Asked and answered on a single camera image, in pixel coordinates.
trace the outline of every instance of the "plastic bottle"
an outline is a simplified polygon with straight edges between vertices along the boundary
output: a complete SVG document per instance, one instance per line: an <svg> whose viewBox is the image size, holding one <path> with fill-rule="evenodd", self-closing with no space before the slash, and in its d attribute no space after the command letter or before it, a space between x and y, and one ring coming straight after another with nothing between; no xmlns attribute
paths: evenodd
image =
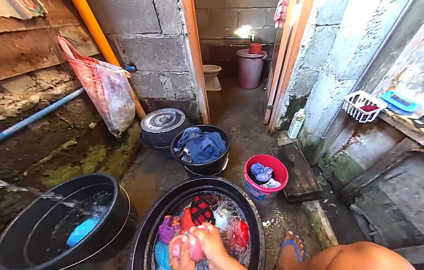
<svg viewBox="0 0 424 270"><path fill-rule="evenodd" d="M300 128L302 127L302 124L305 121L305 110L303 108L299 109L298 112L296 112L293 115L292 123L289 127L289 132L287 132L287 135L291 139L297 138L297 135L299 134Z"/></svg>

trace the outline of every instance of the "person's hands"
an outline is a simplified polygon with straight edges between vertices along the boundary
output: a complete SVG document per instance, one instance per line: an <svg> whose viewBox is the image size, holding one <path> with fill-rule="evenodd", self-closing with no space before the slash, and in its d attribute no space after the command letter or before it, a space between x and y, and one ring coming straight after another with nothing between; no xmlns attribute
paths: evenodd
<svg viewBox="0 0 424 270"><path fill-rule="evenodd" d="M223 246L219 229L208 222L204 222L198 227L190 228L193 235L202 246L205 257L209 260L209 266L212 269L213 264L223 263L230 255Z"/></svg>
<svg viewBox="0 0 424 270"><path fill-rule="evenodd" d="M176 239L180 239L180 248L176 247ZM169 264L172 270L195 270L189 251L188 236L175 236L169 245Z"/></svg>

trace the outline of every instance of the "blue flip-flop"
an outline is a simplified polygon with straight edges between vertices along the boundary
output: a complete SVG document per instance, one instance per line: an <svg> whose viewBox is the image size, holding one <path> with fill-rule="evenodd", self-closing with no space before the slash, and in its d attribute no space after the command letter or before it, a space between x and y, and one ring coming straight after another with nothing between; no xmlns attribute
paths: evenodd
<svg viewBox="0 0 424 270"><path fill-rule="evenodd" d="M299 240L300 240L300 242L302 242L302 245L304 246L304 255L305 255L305 244L304 244L304 241L302 241L302 239L300 239L300 236L298 236L299 237ZM297 247L297 244L295 243L295 241L293 240L293 239L290 239L290 240L287 240L287 241L284 241L281 245L280 245L280 252L282 253L282 249L286 246L286 245L292 245L293 246L293 248L295 249L295 252L296 252L296 254L297 254L297 259L299 260L299 261L302 261L302 258L300 258L300 250L299 250L299 248Z"/></svg>

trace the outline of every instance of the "orange pipe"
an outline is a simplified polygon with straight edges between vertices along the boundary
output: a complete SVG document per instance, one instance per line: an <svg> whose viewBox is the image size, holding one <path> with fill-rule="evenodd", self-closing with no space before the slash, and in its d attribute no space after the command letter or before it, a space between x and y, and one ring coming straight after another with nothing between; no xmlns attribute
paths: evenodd
<svg viewBox="0 0 424 270"><path fill-rule="evenodd" d="M97 44L97 46L99 46L99 49L107 60L107 62L116 66L120 66L119 60L117 59L117 57L115 57L115 54L113 53L109 42L105 38L105 35L103 34L99 23L95 19L95 16L92 13L89 4L87 3L87 0L72 0L72 2L77 8L78 13L80 13L82 20L85 22L85 25L89 29L90 34L92 34L95 43ZM143 119L145 117L144 109L142 108L142 105L140 105L140 102L138 101L138 98L133 90L132 95L134 96L135 100L135 111L137 113L137 116L138 118Z"/></svg>

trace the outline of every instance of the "white plastic basket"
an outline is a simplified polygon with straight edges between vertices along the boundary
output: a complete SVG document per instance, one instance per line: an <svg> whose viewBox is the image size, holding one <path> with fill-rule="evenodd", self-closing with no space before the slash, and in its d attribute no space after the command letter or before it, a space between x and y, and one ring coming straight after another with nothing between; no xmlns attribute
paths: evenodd
<svg viewBox="0 0 424 270"><path fill-rule="evenodd" d="M344 99L345 102L343 103L342 109L350 114L355 120L359 121L359 123L373 121L381 110L387 108L387 103L364 91L353 92L352 94L346 95ZM378 109L370 112L360 109L366 105L375 105Z"/></svg>

